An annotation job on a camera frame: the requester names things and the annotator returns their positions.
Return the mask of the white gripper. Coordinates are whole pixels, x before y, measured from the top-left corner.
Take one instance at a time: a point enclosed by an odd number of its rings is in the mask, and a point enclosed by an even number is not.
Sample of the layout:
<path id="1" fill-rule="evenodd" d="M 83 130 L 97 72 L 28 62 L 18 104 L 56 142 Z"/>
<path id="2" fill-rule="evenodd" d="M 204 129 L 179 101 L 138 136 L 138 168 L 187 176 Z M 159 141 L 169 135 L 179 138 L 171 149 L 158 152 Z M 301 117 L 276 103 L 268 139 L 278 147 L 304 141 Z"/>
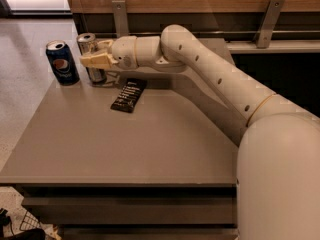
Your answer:
<path id="1" fill-rule="evenodd" d="M 100 40 L 97 42 L 99 51 L 83 54 L 79 60 L 87 68 L 109 70 L 117 64 L 124 70 L 136 69 L 138 67 L 135 53 L 136 40 L 136 36 L 123 36 L 115 42 L 112 39 Z"/>

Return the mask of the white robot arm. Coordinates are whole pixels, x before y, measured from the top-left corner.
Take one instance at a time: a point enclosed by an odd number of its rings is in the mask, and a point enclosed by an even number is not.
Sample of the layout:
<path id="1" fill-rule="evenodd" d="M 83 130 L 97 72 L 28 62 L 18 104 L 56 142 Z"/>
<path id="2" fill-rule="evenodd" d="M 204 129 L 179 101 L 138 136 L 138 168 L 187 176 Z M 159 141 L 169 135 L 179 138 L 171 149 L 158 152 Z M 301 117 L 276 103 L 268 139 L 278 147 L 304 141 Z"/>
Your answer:
<path id="1" fill-rule="evenodd" d="M 180 25 L 158 37 L 99 42 L 85 67 L 161 72 L 191 68 L 240 117 L 239 240 L 320 240 L 320 123 L 317 116 L 251 78 Z"/>

